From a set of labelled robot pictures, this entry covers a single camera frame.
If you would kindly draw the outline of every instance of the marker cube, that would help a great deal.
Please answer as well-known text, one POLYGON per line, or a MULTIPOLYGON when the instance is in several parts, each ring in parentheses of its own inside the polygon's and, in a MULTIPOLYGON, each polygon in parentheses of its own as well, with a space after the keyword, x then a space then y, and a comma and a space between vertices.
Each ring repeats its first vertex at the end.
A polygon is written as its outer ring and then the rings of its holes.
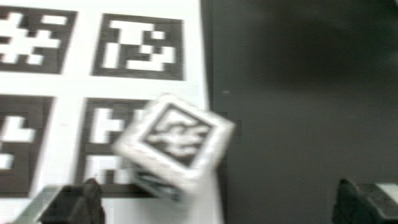
POLYGON ((235 124, 171 94, 148 104, 144 111, 141 121, 132 123, 118 139, 114 151, 139 165, 137 184, 171 199, 150 180, 162 180, 174 192, 196 194, 224 155, 235 124))

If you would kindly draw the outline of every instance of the dark background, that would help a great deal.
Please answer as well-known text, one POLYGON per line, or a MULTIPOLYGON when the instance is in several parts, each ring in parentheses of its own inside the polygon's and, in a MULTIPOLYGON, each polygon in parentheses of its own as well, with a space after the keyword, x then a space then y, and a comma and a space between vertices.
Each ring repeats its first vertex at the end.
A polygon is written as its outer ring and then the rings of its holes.
POLYGON ((203 15, 228 224, 331 223, 340 179, 398 182, 398 6, 203 0, 203 15))

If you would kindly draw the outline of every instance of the white board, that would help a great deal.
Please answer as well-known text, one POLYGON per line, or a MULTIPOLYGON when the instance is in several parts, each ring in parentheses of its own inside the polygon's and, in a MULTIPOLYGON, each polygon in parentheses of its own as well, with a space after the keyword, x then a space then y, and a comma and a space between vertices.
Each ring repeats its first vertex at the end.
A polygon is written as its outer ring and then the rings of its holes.
MULTIPOLYGON (((96 152, 112 156, 109 145, 144 103, 173 93, 206 109, 208 95, 199 0, 2 0, 0 23, 6 223, 48 184, 123 169, 87 161, 96 152), (98 131, 93 117, 103 109, 119 126, 98 131)), ((214 177, 189 215, 155 198, 112 197, 128 178, 102 181, 109 224, 222 223, 214 177)))

